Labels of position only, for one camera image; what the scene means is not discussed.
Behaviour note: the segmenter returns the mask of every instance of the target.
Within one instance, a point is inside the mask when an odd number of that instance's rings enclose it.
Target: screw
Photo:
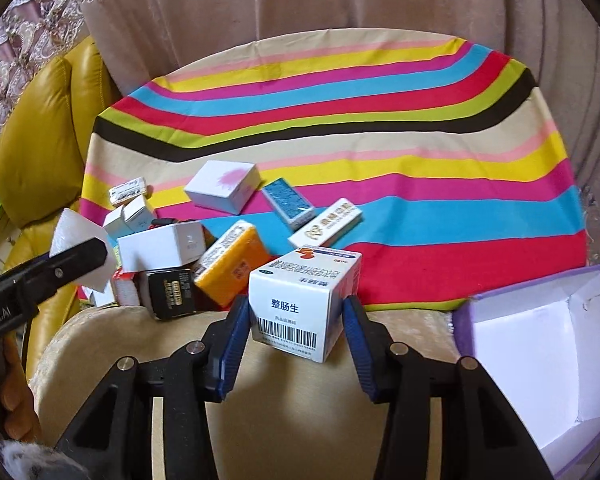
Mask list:
[[[205,344],[202,341],[192,341],[187,345],[187,352],[191,355],[199,354],[205,349]]]
[[[121,357],[118,359],[117,366],[118,370],[125,372],[126,370],[131,370],[131,368],[136,366],[136,363],[131,357]]]
[[[407,355],[409,352],[409,347],[405,345],[405,343],[395,342],[391,343],[389,346],[389,350],[393,355]]]
[[[465,370],[475,370],[478,367],[478,361],[473,357],[463,357],[460,360],[460,364]]]

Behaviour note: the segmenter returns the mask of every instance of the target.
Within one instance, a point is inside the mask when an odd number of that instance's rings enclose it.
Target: human hand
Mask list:
[[[42,436],[40,421],[33,409],[33,394],[27,384],[13,336],[5,336],[3,345],[7,375],[0,386],[0,403],[8,412],[4,429],[14,440],[33,442]]]

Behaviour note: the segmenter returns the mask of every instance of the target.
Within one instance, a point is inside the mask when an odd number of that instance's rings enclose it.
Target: open white box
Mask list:
[[[481,362],[561,476],[600,435],[600,266],[471,298],[454,313]]]

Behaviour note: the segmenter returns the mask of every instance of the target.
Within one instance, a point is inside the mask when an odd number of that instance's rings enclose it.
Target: yellow leather chair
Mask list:
[[[53,58],[25,88],[0,134],[0,202],[22,230],[4,270],[46,253],[62,209],[77,210],[93,121],[118,97],[91,37]],[[27,378],[78,310],[73,285],[40,305],[25,334]]]

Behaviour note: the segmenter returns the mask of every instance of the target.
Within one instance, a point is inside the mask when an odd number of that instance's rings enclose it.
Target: striped tablecloth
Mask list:
[[[80,211],[137,176],[160,217],[235,216],[182,188],[210,158],[256,162],[318,208],[340,197],[364,221],[335,245],[363,254],[369,309],[446,310],[476,292],[586,264],[570,162],[525,66],[439,34],[324,30],[238,46],[147,83],[105,110]],[[240,218],[272,254],[290,232],[257,192]]]

